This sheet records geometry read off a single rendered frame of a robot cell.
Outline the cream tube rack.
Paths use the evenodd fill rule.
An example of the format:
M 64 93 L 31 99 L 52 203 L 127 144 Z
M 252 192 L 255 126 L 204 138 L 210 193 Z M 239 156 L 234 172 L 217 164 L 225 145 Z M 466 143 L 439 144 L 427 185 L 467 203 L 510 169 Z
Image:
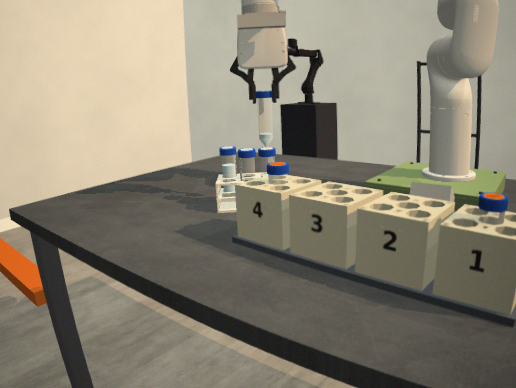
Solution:
M 255 173 L 255 179 L 260 178 L 261 173 Z M 234 181 L 234 182 L 224 182 Z M 230 213 L 236 212 L 236 197 L 235 192 L 224 192 L 221 186 L 223 185 L 235 185 L 245 181 L 240 180 L 240 174 L 237 174 L 233 178 L 223 178 L 222 175 L 218 176 L 216 181 L 216 196 L 217 196 L 217 210 L 218 213 Z M 222 196 L 222 197 L 221 197 Z

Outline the cream bucket adapter with holes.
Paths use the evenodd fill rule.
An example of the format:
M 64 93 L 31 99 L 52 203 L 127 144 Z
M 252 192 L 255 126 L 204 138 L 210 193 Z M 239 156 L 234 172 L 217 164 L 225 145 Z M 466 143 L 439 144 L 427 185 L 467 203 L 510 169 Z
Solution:
M 383 190 L 326 182 L 289 195 L 290 253 L 347 269 L 355 264 L 357 208 Z
M 238 237 L 289 248 L 289 195 L 319 184 L 321 180 L 290 175 L 282 185 L 269 184 L 268 176 L 235 184 Z
M 454 208 L 396 192 L 357 208 L 355 272 L 423 291 L 435 277 L 440 224 Z
M 501 225 L 482 223 L 479 215 L 478 206 L 465 204 L 440 224 L 432 294 L 511 315 L 516 213 L 506 211 Z

